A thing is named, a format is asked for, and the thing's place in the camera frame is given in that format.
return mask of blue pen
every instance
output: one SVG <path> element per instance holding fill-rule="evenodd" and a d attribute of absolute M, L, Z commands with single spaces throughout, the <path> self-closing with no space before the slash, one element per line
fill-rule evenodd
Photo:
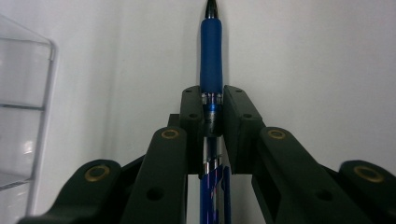
<path fill-rule="evenodd" d="M 208 0 L 201 24 L 200 86 L 205 114 L 201 224 L 231 224 L 230 168 L 223 164 L 221 22 L 216 0 Z"/>

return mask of screw hole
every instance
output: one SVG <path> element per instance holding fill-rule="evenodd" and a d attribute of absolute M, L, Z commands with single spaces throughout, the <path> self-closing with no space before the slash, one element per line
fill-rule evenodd
<path fill-rule="evenodd" d="M 326 189 L 320 189 L 315 192 L 315 195 L 325 202 L 330 202 L 332 200 L 332 194 Z"/>
<path fill-rule="evenodd" d="M 178 137 L 178 131 L 174 129 L 165 130 L 161 133 L 161 136 L 166 139 L 174 139 Z"/>
<path fill-rule="evenodd" d="M 106 178 L 110 174 L 110 168 L 106 165 L 96 165 L 85 173 L 85 179 L 89 182 L 96 182 Z"/>
<path fill-rule="evenodd" d="M 150 201 L 159 201 L 163 197 L 163 189 L 161 188 L 152 188 L 149 189 L 146 193 L 146 196 Z"/>
<path fill-rule="evenodd" d="M 356 166 L 353 171 L 356 175 L 373 183 L 381 183 L 384 181 L 383 175 L 367 166 Z"/>
<path fill-rule="evenodd" d="M 286 137 L 286 134 L 284 132 L 281 132 L 280 130 L 270 130 L 268 132 L 268 135 L 275 139 L 284 139 Z"/>

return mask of blue pen barrel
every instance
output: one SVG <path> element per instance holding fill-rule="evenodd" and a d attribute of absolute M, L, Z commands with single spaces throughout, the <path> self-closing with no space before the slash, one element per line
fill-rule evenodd
<path fill-rule="evenodd" d="M 221 21 L 201 23 L 201 92 L 222 93 Z"/>

